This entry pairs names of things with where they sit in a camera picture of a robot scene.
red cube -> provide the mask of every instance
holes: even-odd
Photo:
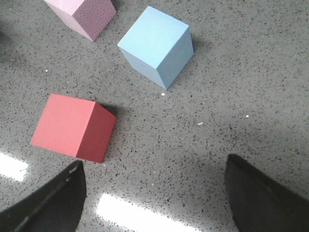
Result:
[[[94,101],[51,94],[30,144],[102,163],[115,122]]]

terrazzo floor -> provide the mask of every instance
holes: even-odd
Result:
[[[309,1],[112,2],[93,43],[43,0],[0,0],[0,210],[75,160],[29,144],[50,93],[117,116],[104,163],[84,161],[78,232],[238,231],[229,153],[309,199]],[[147,5],[191,26],[195,55],[169,90],[117,47]],[[17,176],[5,157],[23,162]]]

pink cube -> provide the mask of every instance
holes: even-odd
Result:
[[[110,0],[45,0],[71,29],[94,41],[116,14]]]
[[[94,101],[51,94],[30,144],[102,163],[115,122]]]

cube face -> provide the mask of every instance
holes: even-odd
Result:
[[[189,26],[150,6],[118,46],[135,70],[165,89],[193,55]],[[168,63],[173,64],[169,69],[166,68]]]
[[[94,41],[116,10],[110,0],[45,0],[71,29]]]
[[[51,94],[30,144],[102,162],[115,121],[93,101]]]

